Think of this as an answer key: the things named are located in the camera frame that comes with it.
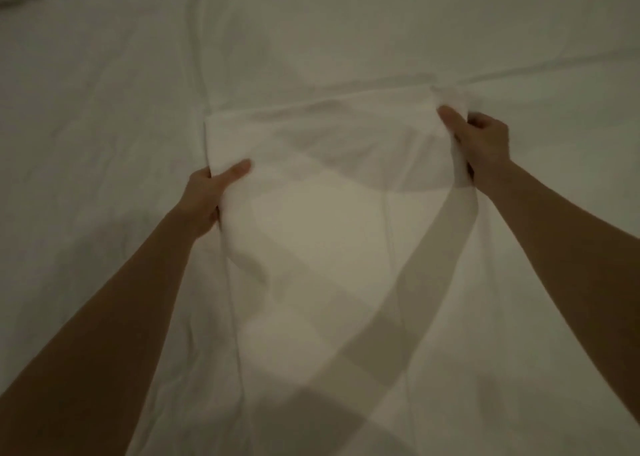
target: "left hand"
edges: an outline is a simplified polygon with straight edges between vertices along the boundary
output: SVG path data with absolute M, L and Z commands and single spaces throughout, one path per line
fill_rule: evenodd
M 182 198 L 173 211 L 185 217 L 194 227 L 197 237 L 209 232 L 220 219 L 220 198 L 225 190 L 251 171 L 252 163 L 244 159 L 227 171 L 211 176 L 211 170 L 199 169 L 189 177 Z

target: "hand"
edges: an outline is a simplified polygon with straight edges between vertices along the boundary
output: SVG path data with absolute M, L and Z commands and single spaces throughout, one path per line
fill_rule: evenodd
M 486 194 L 492 174 L 511 161 L 509 127 L 480 112 L 470 112 L 465 120 L 446 105 L 438 109 L 438 115 L 460 145 L 477 188 Z
M 197 238 L 202 237 L 220 219 L 218 204 L 225 190 L 246 176 L 251 167 L 251 161 L 245 159 L 213 177 L 209 168 L 199 169 L 189 177 L 182 198 L 173 211 L 187 219 Z

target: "forearm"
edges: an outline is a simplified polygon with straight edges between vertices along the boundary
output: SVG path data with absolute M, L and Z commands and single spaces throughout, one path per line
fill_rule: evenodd
M 31 441 L 33 453 L 124 454 L 195 238 L 167 215 L 32 360 L 0 398 L 3 453 Z
M 487 193 L 593 362 L 640 420 L 640 240 L 513 163 Z

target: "right hand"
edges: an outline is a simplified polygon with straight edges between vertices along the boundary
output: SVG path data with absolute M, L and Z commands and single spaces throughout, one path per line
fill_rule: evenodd
M 438 108 L 438 115 L 473 168 L 477 188 L 486 194 L 492 175 L 511 161 L 509 127 L 480 112 L 470 112 L 465 120 L 446 105 Z

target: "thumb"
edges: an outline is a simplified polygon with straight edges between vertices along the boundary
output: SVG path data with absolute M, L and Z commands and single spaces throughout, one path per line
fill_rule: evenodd
M 451 132 L 457 140 L 464 141 L 465 139 L 467 139 L 469 132 L 472 130 L 473 126 L 469 125 L 464 117 L 462 117 L 448 105 L 439 107 L 438 115 L 444 122 L 444 125 L 449 129 L 449 132 Z
M 249 159 L 243 159 L 231 166 L 227 171 L 214 176 L 212 179 L 216 182 L 216 186 L 223 193 L 231 184 L 245 177 L 251 171 L 252 163 Z

